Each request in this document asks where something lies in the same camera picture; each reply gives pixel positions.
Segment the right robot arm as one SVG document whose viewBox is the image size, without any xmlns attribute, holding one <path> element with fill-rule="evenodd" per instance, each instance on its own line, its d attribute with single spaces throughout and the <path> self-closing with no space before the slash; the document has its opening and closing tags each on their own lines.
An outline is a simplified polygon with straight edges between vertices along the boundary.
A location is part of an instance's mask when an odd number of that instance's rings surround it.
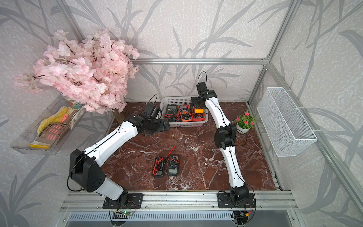
<svg viewBox="0 0 363 227">
<path fill-rule="evenodd" d="M 228 120 L 219 104 L 216 93 L 213 90 L 209 90 L 205 82 L 197 83 L 196 88 L 199 95 L 198 103 L 203 108 L 208 109 L 209 116 L 213 117 L 216 124 L 214 143 L 220 149 L 227 167 L 230 201 L 235 207 L 250 205 L 252 208 L 255 208 L 255 195 L 249 192 L 248 184 L 241 174 L 236 157 L 236 125 Z"/>
</svg>

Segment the dark grey green multimeter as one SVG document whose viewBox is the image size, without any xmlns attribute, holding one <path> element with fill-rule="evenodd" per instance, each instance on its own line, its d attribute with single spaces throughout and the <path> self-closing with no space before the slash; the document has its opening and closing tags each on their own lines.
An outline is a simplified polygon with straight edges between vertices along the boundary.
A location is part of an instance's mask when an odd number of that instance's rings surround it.
<svg viewBox="0 0 363 227">
<path fill-rule="evenodd" d="M 179 168 L 181 165 L 179 156 L 172 155 L 172 152 L 174 151 L 175 148 L 176 148 L 176 146 L 174 146 L 171 149 L 171 151 L 169 152 L 169 154 L 167 156 L 167 164 L 168 164 L 168 173 L 167 174 L 169 176 L 177 176 L 179 174 Z"/>
</svg>

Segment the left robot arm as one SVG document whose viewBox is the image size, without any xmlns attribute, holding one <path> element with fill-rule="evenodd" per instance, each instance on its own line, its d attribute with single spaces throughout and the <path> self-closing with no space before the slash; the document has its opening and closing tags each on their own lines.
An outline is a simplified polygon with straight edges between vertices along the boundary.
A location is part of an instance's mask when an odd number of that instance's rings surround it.
<svg viewBox="0 0 363 227">
<path fill-rule="evenodd" d="M 96 192 L 116 203 L 119 207 L 128 204 L 128 192 L 107 178 L 101 166 L 119 147 L 138 134 L 151 135 L 170 129 L 167 119 L 162 118 L 161 109 L 147 103 L 140 113 L 133 113 L 110 134 L 83 151 L 70 155 L 69 178 L 87 192 Z"/>
</svg>

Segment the orange multimeter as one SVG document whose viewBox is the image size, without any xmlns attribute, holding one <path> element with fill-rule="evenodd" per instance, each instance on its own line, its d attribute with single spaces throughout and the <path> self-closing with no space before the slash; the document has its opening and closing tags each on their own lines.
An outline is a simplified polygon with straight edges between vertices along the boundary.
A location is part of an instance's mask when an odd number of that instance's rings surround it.
<svg viewBox="0 0 363 227">
<path fill-rule="evenodd" d="M 190 105 L 179 105 L 178 106 L 178 117 L 181 122 L 192 121 L 192 110 Z"/>
</svg>

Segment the small black multimeter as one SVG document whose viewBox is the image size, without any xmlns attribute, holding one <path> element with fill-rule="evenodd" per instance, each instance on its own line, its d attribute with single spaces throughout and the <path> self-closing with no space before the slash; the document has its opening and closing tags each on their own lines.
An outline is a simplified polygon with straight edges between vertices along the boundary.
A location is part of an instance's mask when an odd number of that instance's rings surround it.
<svg viewBox="0 0 363 227">
<path fill-rule="evenodd" d="M 159 155 L 155 159 L 152 174 L 154 177 L 163 177 L 164 171 L 165 171 L 165 158 Z"/>
</svg>

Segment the yellow multimeter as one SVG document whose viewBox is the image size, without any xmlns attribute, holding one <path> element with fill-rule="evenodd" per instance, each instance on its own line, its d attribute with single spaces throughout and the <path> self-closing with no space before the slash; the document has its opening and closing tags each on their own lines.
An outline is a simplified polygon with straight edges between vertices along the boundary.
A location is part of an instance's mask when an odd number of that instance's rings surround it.
<svg viewBox="0 0 363 227">
<path fill-rule="evenodd" d="M 195 114 L 203 114 L 204 113 L 204 108 L 202 108 L 202 107 L 194 107 L 194 113 Z"/>
</svg>

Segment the large red multimeter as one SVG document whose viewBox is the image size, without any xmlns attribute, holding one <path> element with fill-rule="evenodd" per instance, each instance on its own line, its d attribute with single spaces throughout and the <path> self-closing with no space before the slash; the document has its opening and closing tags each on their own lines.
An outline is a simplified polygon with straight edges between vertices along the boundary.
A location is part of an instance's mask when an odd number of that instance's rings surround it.
<svg viewBox="0 0 363 227">
<path fill-rule="evenodd" d="M 205 120 L 204 113 L 192 113 L 192 121 L 193 122 L 202 122 Z"/>
</svg>

